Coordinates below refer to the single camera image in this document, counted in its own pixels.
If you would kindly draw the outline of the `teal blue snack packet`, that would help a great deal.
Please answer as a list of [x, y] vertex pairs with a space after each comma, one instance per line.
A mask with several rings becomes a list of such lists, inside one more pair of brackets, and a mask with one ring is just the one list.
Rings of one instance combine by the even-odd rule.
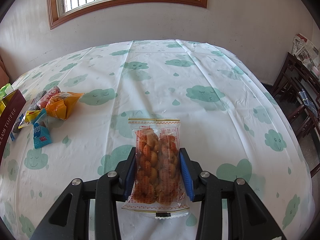
[[47, 112], [42, 109], [38, 116], [33, 120], [33, 141], [34, 148], [39, 149], [52, 143], [48, 129]]

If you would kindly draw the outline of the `clear fried twist snack packet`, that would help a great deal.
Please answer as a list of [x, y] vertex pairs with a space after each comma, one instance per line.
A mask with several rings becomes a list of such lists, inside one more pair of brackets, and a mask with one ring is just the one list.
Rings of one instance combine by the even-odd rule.
[[181, 179], [180, 120], [130, 118], [136, 139], [136, 171], [123, 209], [155, 219], [186, 216], [189, 206]]

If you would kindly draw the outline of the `blue-end dark snack packet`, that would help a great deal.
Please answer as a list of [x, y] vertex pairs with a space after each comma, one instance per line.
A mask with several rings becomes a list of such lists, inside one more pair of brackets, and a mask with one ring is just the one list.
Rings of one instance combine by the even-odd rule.
[[16, 138], [18, 137], [20, 131], [21, 131], [21, 128], [20, 128], [20, 125], [23, 123], [24, 121], [24, 114], [22, 113], [15, 121], [13, 127], [12, 127], [12, 130], [10, 132], [10, 139], [12, 141], [15, 141]]

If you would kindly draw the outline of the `yellow-end candy wrapper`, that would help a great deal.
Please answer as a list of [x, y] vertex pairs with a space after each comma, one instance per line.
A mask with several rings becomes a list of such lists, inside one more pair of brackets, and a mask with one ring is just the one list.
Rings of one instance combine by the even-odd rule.
[[29, 125], [33, 125], [45, 113], [46, 113], [45, 109], [26, 111], [25, 116], [23, 117], [23, 119], [22, 119], [21, 123], [19, 124], [18, 128], [22, 129], [22, 128], [27, 127]]

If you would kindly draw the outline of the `orange snack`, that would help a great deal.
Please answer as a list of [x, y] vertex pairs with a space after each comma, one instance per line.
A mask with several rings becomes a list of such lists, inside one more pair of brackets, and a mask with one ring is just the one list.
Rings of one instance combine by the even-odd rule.
[[67, 120], [81, 96], [83, 96], [83, 93], [57, 93], [49, 99], [46, 105], [47, 115], [60, 120]]

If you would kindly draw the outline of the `pink red snack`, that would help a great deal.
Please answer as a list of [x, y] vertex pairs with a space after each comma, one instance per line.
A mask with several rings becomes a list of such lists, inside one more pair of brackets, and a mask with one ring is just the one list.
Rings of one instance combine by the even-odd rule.
[[53, 88], [51, 88], [46, 94], [44, 94], [44, 96], [42, 98], [40, 98], [40, 100], [37, 102], [37, 106], [40, 109], [43, 109], [46, 107], [47, 103], [49, 102], [49, 100], [56, 94], [60, 93], [61, 90], [58, 86], [54, 86]]

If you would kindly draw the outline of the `grey sesame block packet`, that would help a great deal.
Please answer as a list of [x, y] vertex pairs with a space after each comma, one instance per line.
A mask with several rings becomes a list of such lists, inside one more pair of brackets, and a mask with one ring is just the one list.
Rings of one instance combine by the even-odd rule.
[[40, 101], [40, 99], [47, 93], [46, 90], [43, 90], [39, 93], [37, 93], [37, 95], [35, 96], [35, 98], [33, 98], [28, 110], [29, 111], [36, 111], [36, 110], [40, 110], [40, 107], [37, 105], [37, 103]]

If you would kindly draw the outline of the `cloud-print white tablecloth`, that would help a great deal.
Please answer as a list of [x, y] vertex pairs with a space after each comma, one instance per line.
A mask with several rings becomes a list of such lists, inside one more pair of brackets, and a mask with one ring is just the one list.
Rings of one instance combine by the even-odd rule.
[[48, 118], [52, 143], [36, 149], [33, 128], [5, 146], [1, 218], [29, 239], [74, 178], [98, 179], [127, 158], [129, 118], [179, 119], [180, 146], [218, 178], [244, 178], [287, 239], [315, 213], [310, 171], [285, 114], [230, 51], [181, 40], [130, 41], [44, 63], [12, 85], [27, 103], [53, 87], [81, 93], [67, 120]]

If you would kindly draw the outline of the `red gold toffee tin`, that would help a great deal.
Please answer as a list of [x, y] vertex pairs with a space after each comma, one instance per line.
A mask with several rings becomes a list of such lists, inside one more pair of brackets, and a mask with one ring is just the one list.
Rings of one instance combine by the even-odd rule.
[[0, 158], [2, 159], [9, 134], [26, 100], [19, 89], [13, 90], [1, 100]]

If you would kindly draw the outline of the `blue cloth on chair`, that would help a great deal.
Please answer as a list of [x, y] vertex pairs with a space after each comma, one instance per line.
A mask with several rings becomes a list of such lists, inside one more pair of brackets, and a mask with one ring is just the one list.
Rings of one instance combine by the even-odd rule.
[[306, 91], [302, 89], [300, 92], [298, 92], [299, 96], [302, 98], [303, 104], [314, 114], [314, 116], [318, 117], [318, 110], [315, 106], [315, 104], [309, 99]]

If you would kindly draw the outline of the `green tissue pack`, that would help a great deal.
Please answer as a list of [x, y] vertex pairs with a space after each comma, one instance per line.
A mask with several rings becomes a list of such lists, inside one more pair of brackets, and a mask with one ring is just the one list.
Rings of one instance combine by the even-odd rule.
[[3, 100], [7, 95], [13, 91], [10, 83], [7, 83], [0, 89], [0, 100]]

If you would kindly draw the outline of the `dark wooden chair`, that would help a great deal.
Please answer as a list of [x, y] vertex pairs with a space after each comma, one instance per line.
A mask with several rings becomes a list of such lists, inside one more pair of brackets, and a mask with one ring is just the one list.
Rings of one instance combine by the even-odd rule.
[[[304, 89], [318, 110], [318, 117], [303, 104], [298, 92]], [[271, 88], [271, 95], [279, 101], [289, 101], [296, 106], [288, 116], [289, 124], [298, 140], [310, 135], [319, 154], [319, 79], [291, 53], [287, 53], [284, 64]]]

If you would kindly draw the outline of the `stack of newspapers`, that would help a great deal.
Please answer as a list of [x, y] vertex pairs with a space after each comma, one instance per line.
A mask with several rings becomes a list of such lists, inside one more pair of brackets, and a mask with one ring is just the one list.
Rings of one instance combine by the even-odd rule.
[[310, 40], [300, 33], [295, 35], [291, 53], [319, 77], [319, 49]]

